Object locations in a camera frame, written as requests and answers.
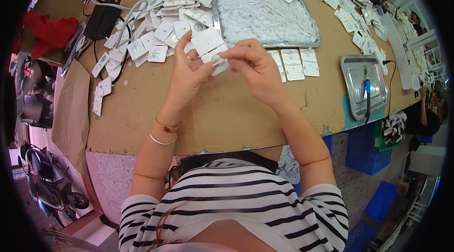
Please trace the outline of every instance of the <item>woman's left arm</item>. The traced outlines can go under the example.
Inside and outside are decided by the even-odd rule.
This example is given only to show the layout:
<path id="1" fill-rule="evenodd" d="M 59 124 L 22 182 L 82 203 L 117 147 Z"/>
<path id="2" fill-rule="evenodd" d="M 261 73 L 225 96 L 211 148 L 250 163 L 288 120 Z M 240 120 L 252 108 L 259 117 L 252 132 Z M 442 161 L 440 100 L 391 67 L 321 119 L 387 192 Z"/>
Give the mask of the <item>woman's left arm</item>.
<path id="1" fill-rule="evenodd" d="M 171 126 L 179 124 L 182 111 L 197 94 L 201 82 L 207 78 L 213 79 L 211 73 L 216 68 L 213 67 L 215 61 L 203 64 L 200 59 L 190 59 L 189 57 L 197 57 L 194 49 L 185 54 L 184 48 L 191 35 L 191 31 L 186 33 L 175 47 L 167 98 L 137 156 L 130 196 L 145 194 L 162 199 L 165 193 L 164 176 L 172 163 L 177 138 L 177 133 L 165 131 L 164 127 L 168 125 L 170 130 L 178 129 Z"/>

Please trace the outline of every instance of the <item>striped shirt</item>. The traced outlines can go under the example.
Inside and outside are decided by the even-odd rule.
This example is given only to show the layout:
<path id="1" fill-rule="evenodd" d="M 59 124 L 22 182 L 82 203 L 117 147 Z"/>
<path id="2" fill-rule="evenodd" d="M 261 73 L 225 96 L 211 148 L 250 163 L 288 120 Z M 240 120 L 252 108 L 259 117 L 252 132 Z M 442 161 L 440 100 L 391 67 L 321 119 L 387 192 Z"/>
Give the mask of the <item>striped shirt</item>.
<path id="1" fill-rule="evenodd" d="M 187 241 L 222 219 L 238 221 L 279 252 L 342 251 L 347 241 L 347 209 L 336 186 L 318 184 L 298 197 L 289 182 L 264 167 L 220 159 L 184 174 L 161 201 L 127 198 L 120 252 L 146 251 L 160 217 L 183 203 L 164 224 L 164 244 Z"/>

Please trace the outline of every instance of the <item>terrazzo floor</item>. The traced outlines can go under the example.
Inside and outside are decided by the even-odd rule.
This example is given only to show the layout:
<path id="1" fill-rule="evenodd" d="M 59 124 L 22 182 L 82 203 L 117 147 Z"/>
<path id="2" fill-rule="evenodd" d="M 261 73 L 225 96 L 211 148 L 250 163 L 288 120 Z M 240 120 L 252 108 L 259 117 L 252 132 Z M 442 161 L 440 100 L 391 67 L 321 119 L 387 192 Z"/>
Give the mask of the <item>terrazzo floor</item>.
<path id="1" fill-rule="evenodd" d="M 347 205 L 349 215 L 349 229 L 354 228 L 360 221 L 364 209 L 371 200 L 381 181 L 394 182 L 399 178 L 403 160 L 407 156 L 409 137 L 403 139 L 399 147 L 393 149 L 391 162 L 383 170 L 374 176 L 370 176 L 356 170 L 346 168 L 345 157 L 347 153 L 348 133 L 334 134 L 333 142 L 333 169 L 337 185 L 342 191 L 343 199 Z M 109 210 L 119 219 L 120 208 L 123 201 L 129 195 L 129 188 L 135 163 L 135 155 L 120 155 L 107 153 L 94 153 L 96 170 L 103 194 L 98 193 L 97 186 L 95 191 L 100 198 L 105 195 L 107 202 L 100 200 L 101 206 L 108 204 Z"/>

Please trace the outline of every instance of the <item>woman's right hand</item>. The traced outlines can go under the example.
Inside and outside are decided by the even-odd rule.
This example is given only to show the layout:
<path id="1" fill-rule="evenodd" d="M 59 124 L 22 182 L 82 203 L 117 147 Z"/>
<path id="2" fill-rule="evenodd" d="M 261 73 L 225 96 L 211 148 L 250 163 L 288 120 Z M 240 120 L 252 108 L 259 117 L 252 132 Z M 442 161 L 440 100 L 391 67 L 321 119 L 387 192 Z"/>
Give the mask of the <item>woman's right hand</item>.
<path id="1" fill-rule="evenodd" d="M 275 111 L 289 101 L 276 62 L 256 39 L 242 40 L 219 56 L 228 59 L 231 71 L 241 73 L 258 101 Z"/>

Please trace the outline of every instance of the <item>woman's left hand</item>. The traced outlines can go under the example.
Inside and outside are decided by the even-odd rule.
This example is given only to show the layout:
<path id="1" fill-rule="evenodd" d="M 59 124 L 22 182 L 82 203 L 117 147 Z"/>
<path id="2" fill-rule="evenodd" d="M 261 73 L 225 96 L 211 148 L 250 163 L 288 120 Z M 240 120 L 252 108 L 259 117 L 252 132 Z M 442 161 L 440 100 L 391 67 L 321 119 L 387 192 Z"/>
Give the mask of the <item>woman's left hand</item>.
<path id="1" fill-rule="evenodd" d="M 198 54 L 195 49 L 185 54 L 184 48 L 191 36 L 192 31 L 187 32 L 175 47 L 173 73 L 164 105 L 176 111 L 180 111 L 194 99 L 202 82 L 214 79 L 211 73 L 216 68 L 213 67 L 216 61 L 204 64 L 201 59 L 196 59 Z"/>

